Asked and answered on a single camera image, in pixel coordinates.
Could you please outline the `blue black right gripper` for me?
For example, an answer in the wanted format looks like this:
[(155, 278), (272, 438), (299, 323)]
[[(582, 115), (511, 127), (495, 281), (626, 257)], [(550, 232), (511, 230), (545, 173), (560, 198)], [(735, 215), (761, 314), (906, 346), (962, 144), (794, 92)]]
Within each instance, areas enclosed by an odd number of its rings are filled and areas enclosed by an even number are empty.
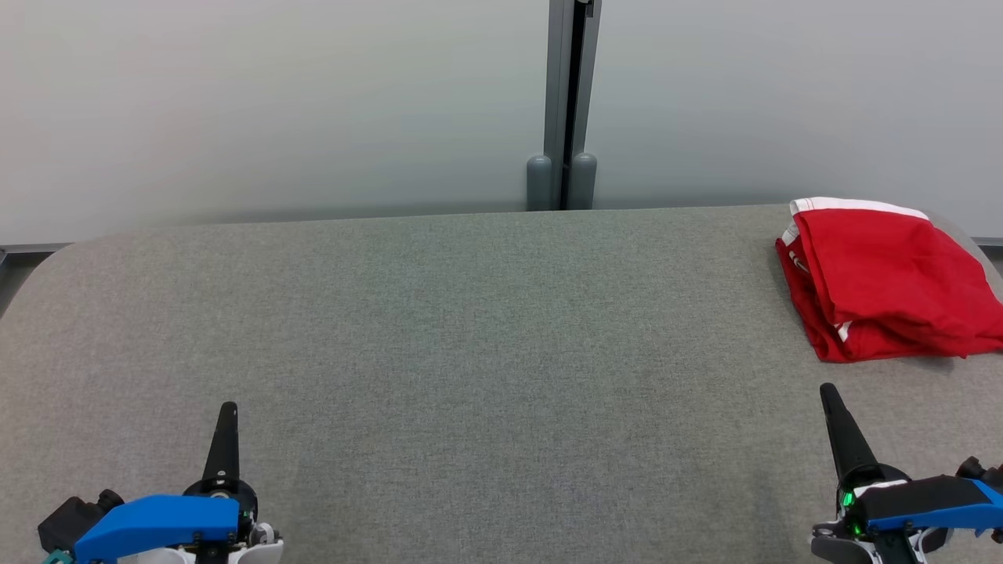
[(1003, 545), (1003, 495), (956, 475), (909, 479), (878, 463), (834, 383), (820, 386), (835, 465), (837, 564), (927, 564), (957, 530)]

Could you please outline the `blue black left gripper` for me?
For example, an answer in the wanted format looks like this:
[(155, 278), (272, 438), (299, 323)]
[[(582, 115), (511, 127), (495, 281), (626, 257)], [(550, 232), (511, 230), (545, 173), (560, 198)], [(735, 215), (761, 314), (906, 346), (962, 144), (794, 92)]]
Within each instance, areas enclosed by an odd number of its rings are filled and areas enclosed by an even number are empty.
[(118, 564), (155, 549), (223, 564), (246, 548), (258, 517), (255, 491), (240, 479), (239, 407), (219, 408), (203, 479), (183, 495), (153, 495), (120, 504), (73, 545), (78, 564)]

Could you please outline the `red jersey with white sleeves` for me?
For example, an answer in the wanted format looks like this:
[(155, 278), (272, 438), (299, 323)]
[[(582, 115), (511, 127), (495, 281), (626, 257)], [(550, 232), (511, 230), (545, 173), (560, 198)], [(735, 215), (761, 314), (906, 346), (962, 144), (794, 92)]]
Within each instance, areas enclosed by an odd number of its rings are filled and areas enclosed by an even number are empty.
[(980, 262), (940, 239), (943, 246), (917, 262), (868, 249), (820, 262), (810, 257), (806, 238), (787, 229), (775, 248), (818, 358), (849, 363), (1003, 351), (1003, 302)]

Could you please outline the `grey fabric sofa seat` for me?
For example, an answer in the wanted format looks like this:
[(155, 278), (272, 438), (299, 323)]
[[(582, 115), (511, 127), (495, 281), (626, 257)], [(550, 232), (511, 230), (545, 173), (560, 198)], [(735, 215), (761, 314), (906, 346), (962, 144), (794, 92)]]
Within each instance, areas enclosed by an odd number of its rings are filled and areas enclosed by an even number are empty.
[(182, 493), (223, 401), (282, 564), (814, 564), (820, 383), (914, 478), (1003, 463), (1003, 354), (820, 362), (786, 204), (143, 230), (0, 316), (0, 564)]

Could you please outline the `grey cylinder post bumper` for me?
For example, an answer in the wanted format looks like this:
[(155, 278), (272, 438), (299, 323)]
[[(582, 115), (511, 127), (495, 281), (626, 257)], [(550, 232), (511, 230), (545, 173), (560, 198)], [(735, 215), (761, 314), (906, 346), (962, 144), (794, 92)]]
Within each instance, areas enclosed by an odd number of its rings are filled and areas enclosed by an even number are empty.
[(526, 163), (526, 199), (529, 212), (552, 210), (552, 160), (545, 154)]
[(567, 172), (567, 210), (591, 210), (597, 179), (597, 157), (579, 153)]

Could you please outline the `grey metal door post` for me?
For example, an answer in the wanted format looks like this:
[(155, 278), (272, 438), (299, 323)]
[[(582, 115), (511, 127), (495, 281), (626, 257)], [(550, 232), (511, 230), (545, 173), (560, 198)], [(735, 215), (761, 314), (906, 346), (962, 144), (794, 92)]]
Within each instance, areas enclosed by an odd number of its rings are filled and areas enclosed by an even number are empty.
[(602, 7), (603, 0), (549, 0), (542, 143), (542, 154), (552, 160), (549, 211), (567, 211), (570, 161), (576, 154), (588, 153), (586, 139)]

